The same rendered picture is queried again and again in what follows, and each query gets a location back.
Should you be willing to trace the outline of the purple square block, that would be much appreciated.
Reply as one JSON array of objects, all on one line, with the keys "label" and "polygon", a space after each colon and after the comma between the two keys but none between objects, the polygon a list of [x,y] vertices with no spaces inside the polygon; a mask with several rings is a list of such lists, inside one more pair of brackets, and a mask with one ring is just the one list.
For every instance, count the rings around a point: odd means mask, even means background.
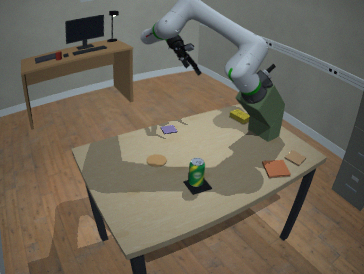
[{"label": "purple square block", "polygon": [[169,126],[163,126],[161,127],[162,131],[164,134],[169,134],[169,133],[176,133],[177,130],[174,127],[174,125],[169,125]]}]

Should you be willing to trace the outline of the round tan cork coaster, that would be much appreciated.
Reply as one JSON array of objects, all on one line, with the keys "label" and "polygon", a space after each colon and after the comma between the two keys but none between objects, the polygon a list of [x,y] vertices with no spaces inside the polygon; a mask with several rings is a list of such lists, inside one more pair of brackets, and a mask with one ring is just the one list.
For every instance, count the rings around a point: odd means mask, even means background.
[{"label": "round tan cork coaster", "polygon": [[160,154],[154,154],[147,158],[147,163],[153,167],[163,166],[166,164],[166,162],[167,162],[166,157]]}]

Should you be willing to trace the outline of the green and yellow drink can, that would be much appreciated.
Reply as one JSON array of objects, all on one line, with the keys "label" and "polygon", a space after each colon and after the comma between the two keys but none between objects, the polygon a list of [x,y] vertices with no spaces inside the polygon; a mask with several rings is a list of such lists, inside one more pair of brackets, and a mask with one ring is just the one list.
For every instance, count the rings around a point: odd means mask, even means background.
[{"label": "green and yellow drink can", "polygon": [[201,158],[193,158],[189,164],[189,184],[201,186],[204,180],[205,163]]}]

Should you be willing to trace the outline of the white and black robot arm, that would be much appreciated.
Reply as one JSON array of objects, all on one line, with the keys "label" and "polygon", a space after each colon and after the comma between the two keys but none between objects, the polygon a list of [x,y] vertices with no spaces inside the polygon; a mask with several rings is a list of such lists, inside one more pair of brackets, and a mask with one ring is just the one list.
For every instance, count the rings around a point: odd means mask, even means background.
[{"label": "white and black robot arm", "polygon": [[152,33],[150,33],[152,28],[142,32],[141,41],[145,44],[153,44],[165,39],[168,49],[172,49],[175,42],[184,43],[179,33],[192,19],[218,32],[238,47],[237,53],[226,63],[225,73],[236,85],[246,102],[253,104],[263,100],[267,88],[273,86],[271,76],[268,77],[269,73],[276,67],[272,64],[267,70],[263,72],[259,70],[255,73],[268,53],[266,41],[221,15],[201,0],[178,0],[155,24]]}]

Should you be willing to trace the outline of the dark grey square coaster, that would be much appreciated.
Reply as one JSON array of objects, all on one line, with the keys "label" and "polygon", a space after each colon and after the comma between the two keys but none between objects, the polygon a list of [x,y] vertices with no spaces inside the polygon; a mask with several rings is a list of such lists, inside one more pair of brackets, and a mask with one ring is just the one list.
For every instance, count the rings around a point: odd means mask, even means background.
[{"label": "dark grey square coaster", "polygon": [[200,187],[191,186],[189,184],[189,180],[183,181],[183,182],[187,186],[187,188],[190,190],[190,192],[192,193],[192,195],[198,194],[198,193],[201,193],[201,192],[208,191],[208,190],[211,190],[212,189],[212,187],[208,184],[208,182],[205,179],[204,179],[204,183]]}]

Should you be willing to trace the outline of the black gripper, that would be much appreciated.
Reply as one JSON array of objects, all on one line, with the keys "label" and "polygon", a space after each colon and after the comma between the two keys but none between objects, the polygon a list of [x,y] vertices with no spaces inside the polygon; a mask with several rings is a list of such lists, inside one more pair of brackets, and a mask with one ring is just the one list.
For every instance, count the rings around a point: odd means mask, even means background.
[{"label": "black gripper", "polygon": [[[184,47],[184,44],[182,41],[177,41],[172,45],[172,49],[174,50],[174,52],[176,51],[177,57],[179,58],[179,60],[181,60],[184,67],[187,68],[191,65],[193,67],[193,69],[195,70],[196,74],[199,76],[202,73],[199,70],[199,68],[197,67],[198,64],[196,64],[193,61],[193,59],[187,54],[187,52],[185,50],[184,50],[185,51],[185,54],[184,54],[183,47]],[[187,61],[190,63],[190,65]],[[194,63],[195,63],[195,65],[194,65]]]}]

